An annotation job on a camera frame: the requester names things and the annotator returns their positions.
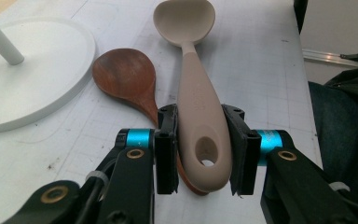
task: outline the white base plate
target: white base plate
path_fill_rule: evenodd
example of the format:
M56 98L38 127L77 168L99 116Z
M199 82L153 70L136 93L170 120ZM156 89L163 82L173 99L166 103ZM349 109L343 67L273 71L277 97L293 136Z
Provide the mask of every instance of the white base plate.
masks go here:
M0 27L25 57L9 65L0 55L0 132L35 122L75 97L90 80L92 34L73 21L29 19Z

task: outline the brown wooden spoon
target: brown wooden spoon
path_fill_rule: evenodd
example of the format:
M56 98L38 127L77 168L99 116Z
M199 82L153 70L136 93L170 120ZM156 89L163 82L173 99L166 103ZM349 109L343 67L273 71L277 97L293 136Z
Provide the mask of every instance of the brown wooden spoon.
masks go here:
M92 77L103 92L133 105L158 126L156 71L152 62L141 51L107 51L94 62Z

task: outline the table surface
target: table surface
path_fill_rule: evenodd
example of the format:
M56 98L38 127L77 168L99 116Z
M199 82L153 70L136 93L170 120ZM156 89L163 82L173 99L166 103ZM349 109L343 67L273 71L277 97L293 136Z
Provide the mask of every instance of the table surface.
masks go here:
M0 24L30 17L66 18L92 32L98 55L120 48L142 51L156 68L156 101L162 107L176 103L182 52L154 27L153 11L159 2L18 0L0 14ZM251 129L286 130L296 147L321 165L293 1L211 2L215 24L197 51L221 103L243 109ZM0 222L47 183L69 179L82 185L122 128L153 124L141 112L103 94L91 78L58 111L0 133ZM260 208L265 172L259 167L255 195L241 198L231 196L229 184L196 196L181 181L177 194L156 195L156 223L265 223Z

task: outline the spoon handle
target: spoon handle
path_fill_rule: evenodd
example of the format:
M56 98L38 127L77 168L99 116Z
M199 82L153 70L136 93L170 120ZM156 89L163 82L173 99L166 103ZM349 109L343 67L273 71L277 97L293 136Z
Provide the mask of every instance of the spoon handle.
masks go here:
M231 174L231 147L226 118L211 80L194 46L182 46L178 93L179 146L191 184L204 192L221 189ZM202 162L211 161L206 166Z

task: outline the ladle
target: ladle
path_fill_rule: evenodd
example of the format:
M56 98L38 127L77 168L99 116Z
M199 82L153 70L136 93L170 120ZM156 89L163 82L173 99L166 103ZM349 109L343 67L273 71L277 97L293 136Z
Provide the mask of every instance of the ladle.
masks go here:
M170 0L157 6L153 18L159 33L182 48L179 151L188 180L203 192L224 187L232 164L225 115L194 47L211 31L214 17L214 8L206 0Z
M141 51L107 51L94 62L92 77L103 92L135 106L158 126L158 109L154 96L156 71Z

